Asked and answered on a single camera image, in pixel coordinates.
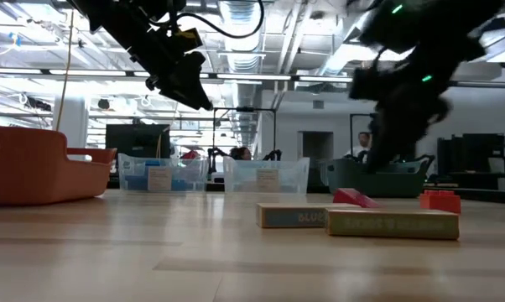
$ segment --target man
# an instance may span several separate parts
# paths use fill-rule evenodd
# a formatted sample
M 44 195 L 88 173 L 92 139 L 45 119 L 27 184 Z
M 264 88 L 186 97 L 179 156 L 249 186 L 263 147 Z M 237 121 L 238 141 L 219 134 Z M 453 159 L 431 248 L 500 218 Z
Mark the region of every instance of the man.
M 359 154 L 362 151 L 367 151 L 370 149 L 370 133 L 368 132 L 361 132 L 359 133 L 359 145 L 353 147 L 353 156 L 359 157 Z M 351 149 L 347 151 L 346 156 L 351 155 Z

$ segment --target orange lego block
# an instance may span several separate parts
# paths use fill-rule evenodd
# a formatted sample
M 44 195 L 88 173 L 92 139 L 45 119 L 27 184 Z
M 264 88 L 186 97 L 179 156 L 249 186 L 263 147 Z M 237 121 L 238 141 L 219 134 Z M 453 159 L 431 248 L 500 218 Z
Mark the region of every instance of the orange lego block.
M 420 195 L 420 208 L 461 214 L 461 198 L 448 190 L 425 190 Z

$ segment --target pillar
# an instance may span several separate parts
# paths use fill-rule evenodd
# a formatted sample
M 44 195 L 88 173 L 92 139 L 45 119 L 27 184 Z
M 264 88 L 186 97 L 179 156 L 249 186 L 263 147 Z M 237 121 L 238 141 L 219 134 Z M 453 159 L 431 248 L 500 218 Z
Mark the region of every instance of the pillar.
M 55 107 L 53 108 L 53 129 L 57 128 L 60 102 L 61 96 L 56 96 Z M 65 96 L 59 131 L 66 136 L 68 148 L 86 147 L 90 105 L 90 98 L 85 96 Z

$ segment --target white label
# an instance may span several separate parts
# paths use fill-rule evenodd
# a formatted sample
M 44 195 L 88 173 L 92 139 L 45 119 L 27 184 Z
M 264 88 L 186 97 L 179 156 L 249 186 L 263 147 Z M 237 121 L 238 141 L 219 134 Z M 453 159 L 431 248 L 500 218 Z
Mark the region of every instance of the white label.
M 258 190 L 279 192 L 279 171 L 277 169 L 258 169 L 256 172 Z
M 148 190 L 170 191 L 172 170 L 165 167 L 148 167 Z

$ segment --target clear plastic bin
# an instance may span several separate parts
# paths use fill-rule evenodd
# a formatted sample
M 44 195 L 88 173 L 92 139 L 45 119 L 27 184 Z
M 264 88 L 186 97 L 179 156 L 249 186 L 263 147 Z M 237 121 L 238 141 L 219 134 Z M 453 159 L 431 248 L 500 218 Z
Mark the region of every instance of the clear plastic bin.
M 142 159 L 118 155 L 122 190 L 205 191 L 207 175 L 205 159 Z
M 249 161 L 223 159 L 225 192 L 306 194 L 310 159 L 289 161 Z

